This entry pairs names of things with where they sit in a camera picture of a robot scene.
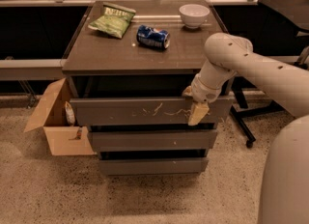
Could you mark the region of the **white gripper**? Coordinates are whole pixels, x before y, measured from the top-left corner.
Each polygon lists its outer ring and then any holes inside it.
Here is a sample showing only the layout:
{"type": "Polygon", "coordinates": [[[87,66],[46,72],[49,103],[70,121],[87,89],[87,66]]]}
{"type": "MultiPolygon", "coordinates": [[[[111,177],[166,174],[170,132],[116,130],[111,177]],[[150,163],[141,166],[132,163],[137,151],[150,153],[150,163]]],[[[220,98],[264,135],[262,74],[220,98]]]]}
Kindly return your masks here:
{"type": "Polygon", "coordinates": [[[209,113],[208,103],[217,100],[221,93],[223,81],[216,76],[208,74],[196,74],[191,82],[191,87],[187,86],[183,92],[183,97],[193,97],[196,102],[193,102],[190,109],[188,124],[190,126],[198,125],[201,120],[209,113]]]}

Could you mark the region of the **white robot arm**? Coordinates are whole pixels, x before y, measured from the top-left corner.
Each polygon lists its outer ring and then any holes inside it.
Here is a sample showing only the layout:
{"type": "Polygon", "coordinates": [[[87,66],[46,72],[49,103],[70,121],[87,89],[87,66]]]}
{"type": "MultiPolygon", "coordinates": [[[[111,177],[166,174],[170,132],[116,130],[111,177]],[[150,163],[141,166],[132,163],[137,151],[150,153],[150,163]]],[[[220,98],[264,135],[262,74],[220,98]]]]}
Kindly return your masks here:
{"type": "Polygon", "coordinates": [[[188,123],[200,123],[237,73],[292,114],[267,154],[258,224],[309,224],[309,70],[256,54],[250,40],[226,33],[209,36],[204,50],[204,65],[183,91],[193,97],[188,123]]]}

